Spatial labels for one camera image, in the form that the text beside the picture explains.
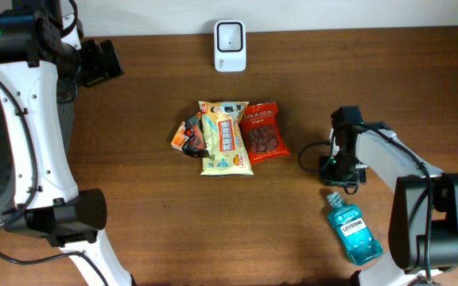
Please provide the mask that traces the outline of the cream chocolate chip bag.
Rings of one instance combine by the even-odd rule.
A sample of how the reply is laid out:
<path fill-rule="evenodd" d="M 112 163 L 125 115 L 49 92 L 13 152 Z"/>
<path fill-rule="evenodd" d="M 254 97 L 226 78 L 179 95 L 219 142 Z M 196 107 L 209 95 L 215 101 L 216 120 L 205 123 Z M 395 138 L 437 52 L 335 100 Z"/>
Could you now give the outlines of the cream chocolate chip bag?
<path fill-rule="evenodd" d="M 253 176 L 239 123 L 248 102 L 199 101 L 208 157 L 201 176 Z"/>

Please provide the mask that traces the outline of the small orange box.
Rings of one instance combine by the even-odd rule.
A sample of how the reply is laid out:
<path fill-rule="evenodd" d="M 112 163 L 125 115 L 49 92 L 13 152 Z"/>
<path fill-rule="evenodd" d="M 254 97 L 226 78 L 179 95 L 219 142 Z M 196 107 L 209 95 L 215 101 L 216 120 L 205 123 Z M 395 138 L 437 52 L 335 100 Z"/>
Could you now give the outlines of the small orange box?
<path fill-rule="evenodd" d="M 176 131 L 176 133 L 173 136 L 171 146 L 176 149 L 181 151 L 188 140 L 188 136 L 185 134 L 186 132 L 186 126 L 185 122 L 182 122 Z"/>

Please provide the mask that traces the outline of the blue mouthwash bottle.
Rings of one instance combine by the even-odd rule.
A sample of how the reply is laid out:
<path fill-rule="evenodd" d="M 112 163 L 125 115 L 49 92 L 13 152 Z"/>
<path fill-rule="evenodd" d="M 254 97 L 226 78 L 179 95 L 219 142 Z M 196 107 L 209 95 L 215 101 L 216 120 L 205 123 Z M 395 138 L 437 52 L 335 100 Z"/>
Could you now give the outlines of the blue mouthwash bottle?
<path fill-rule="evenodd" d="M 327 201 L 332 208 L 328 221 L 346 249 L 349 261 L 362 266 L 381 257 L 382 246 L 365 223 L 362 211 L 354 204 L 346 204 L 338 192 L 329 194 Z"/>

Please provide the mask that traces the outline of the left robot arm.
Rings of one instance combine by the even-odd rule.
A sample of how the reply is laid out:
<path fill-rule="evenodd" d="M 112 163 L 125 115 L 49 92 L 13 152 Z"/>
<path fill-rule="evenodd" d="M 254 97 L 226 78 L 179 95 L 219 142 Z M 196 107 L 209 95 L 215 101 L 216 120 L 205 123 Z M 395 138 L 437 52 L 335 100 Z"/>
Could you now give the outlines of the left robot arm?
<path fill-rule="evenodd" d="M 110 41 L 85 40 L 73 1 L 15 1 L 0 13 L 0 230 L 46 240 L 90 285 L 132 285 L 98 188 L 67 161 L 80 87 L 123 74 Z"/>

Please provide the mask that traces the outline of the black orange snack packet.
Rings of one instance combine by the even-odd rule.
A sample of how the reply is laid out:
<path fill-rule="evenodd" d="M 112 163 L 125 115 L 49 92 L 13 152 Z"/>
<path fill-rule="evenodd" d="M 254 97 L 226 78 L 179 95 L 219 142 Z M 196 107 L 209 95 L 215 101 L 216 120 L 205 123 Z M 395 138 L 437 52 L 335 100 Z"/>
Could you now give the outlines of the black orange snack packet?
<path fill-rule="evenodd" d="M 202 114 L 197 112 L 184 123 L 185 143 L 182 152 L 194 158 L 209 157 L 209 152 L 204 143 Z"/>

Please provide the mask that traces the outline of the red snack bag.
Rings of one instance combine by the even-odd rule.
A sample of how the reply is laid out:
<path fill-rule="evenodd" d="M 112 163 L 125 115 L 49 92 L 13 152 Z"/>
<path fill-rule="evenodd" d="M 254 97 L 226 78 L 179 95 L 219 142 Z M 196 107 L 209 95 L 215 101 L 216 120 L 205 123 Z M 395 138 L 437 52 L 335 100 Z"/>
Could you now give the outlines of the red snack bag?
<path fill-rule="evenodd" d="M 248 106 L 245 110 L 239 125 L 252 166 L 290 154 L 278 128 L 278 111 L 276 102 Z"/>

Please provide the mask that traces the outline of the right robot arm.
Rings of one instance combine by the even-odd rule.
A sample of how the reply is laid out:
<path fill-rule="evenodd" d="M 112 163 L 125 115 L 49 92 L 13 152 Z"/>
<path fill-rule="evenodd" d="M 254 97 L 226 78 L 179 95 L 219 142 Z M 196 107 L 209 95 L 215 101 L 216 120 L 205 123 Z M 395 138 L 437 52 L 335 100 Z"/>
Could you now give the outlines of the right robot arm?
<path fill-rule="evenodd" d="M 331 115 L 330 151 L 320 181 L 353 195 L 371 168 L 394 194 L 389 250 L 354 272 L 351 285 L 433 285 L 458 268 L 458 173 L 447 173 L 406 147 L 384 122 L 366 123 L 356 106 Z"/>

